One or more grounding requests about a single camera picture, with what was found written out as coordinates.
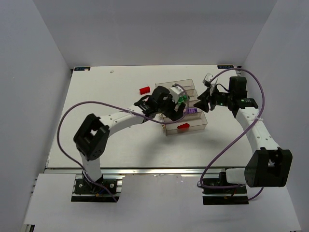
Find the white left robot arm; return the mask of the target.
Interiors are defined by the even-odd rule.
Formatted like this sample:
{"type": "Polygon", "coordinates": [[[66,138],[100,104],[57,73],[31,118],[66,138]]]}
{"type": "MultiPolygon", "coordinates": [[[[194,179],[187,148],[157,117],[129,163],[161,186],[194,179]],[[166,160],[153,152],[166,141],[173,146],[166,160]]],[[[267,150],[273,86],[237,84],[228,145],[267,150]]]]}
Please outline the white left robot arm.
{"type": "Polygon", "coordinates": [[[115,133],[134,125],[148,121],[162,114],[167,122],[177,124],[177,131],[184,131],[183,120],[192,115],[198,100],[191,100],[187,91],[179,84],[170,88],[158,86],[152,94],[141,97],[128,108],[118,108],[117,112],[107,116],[89,114],[73,137],[77,150],[82,157],[83,179],[94,187],[104,183],[100,171],[99,158],[105,151],[108,139],[115,133]]]}

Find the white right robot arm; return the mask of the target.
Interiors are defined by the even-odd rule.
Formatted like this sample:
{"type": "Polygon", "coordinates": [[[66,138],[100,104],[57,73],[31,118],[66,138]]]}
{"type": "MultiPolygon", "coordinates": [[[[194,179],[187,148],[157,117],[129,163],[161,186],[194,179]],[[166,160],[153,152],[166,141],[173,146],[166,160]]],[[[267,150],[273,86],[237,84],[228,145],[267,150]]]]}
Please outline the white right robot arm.
{"type": "Polygon", "coordinates": [[[282,149],[272,138],[263,123],[253,98],[247,97],[245,77],[230,77],[227,92],[220,92],[216,84],[209,88],[209,106],[226,106],[242,126],[249,141],[252,157],[244,168],[228,168],[228,184],[249,187],[284,187],[292,163],[292,153],[282,149]]]}

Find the red long lego brick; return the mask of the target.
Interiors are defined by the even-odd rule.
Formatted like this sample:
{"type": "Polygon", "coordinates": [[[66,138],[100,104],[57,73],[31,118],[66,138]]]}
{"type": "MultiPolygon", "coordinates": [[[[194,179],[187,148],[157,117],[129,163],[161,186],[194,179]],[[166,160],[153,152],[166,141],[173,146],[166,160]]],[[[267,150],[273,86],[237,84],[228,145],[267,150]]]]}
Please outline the red long lego brick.
{"type": "Polygon", "coordinates": [[[178,130],[187,130],[189,128],[190,128],[190,124],[189,123],[183,123],[183,124],[177,126],[178,130]]]}

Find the purple eight-stud lego brick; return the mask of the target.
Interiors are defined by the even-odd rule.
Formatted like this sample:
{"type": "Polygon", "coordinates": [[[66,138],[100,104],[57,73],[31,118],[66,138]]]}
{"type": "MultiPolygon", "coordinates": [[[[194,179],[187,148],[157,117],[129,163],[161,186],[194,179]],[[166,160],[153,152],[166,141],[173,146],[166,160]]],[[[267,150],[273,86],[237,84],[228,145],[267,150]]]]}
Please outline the purple eight-stud lego brick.
{"type": "Polygon", "coordinates": [[[188,114],[196,114],[198,113],[198,109],[197,108],[189,108],[188,109],[188,114]]]}

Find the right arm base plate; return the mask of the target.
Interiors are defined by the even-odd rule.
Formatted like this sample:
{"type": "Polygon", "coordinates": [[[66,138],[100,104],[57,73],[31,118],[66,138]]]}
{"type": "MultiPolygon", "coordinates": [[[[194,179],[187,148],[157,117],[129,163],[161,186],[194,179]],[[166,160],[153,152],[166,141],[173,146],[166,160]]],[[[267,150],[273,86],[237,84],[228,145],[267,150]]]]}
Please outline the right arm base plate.
{"type": "Polygon", "coordinates": [[[246,205],[249,204],[246,187],[212,189],[202,187],[200,181],[197,187],[202,189],[204,205],[246,205]]]}

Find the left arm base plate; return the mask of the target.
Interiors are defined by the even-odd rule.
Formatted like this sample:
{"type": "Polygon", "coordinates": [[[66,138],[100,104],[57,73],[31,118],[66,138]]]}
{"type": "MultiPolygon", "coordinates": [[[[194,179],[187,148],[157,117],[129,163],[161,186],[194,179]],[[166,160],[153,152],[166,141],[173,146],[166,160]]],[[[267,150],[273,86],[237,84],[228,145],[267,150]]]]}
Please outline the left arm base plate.
{"type": "Polygon", "coordinates": [[[116,178],[103,179],[105,188],[94,185],[82,177],[76,177],[73,184],[71,202],[79,203],[116,203],[120,198],[122,180],[116,178]]]}

